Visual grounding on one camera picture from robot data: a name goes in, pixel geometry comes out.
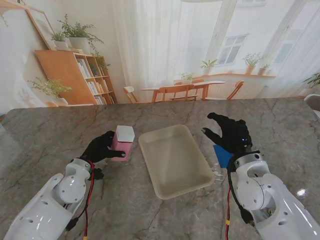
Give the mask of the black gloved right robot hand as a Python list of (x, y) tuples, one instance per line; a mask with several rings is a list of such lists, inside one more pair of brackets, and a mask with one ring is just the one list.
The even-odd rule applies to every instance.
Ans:
[(202, 128), (202, 132), (216, 145), (234, 155), (251, 152), (252, 138), (244, 120), (234, 120), (215, 112), (209, 113), (207, 118), (216, 121), (220, 126), (222, 136), (207, 127)]

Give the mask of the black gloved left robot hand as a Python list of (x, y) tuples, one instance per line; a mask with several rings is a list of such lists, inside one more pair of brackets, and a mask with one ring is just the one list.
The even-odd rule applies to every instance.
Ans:
[(98, 163), (104, 159), (126, 157), (124, 151), (111, 149), (114, 136), (115, 132), (109, 130), (101, 136), (94, 138), (79, 158), (92, 163)]

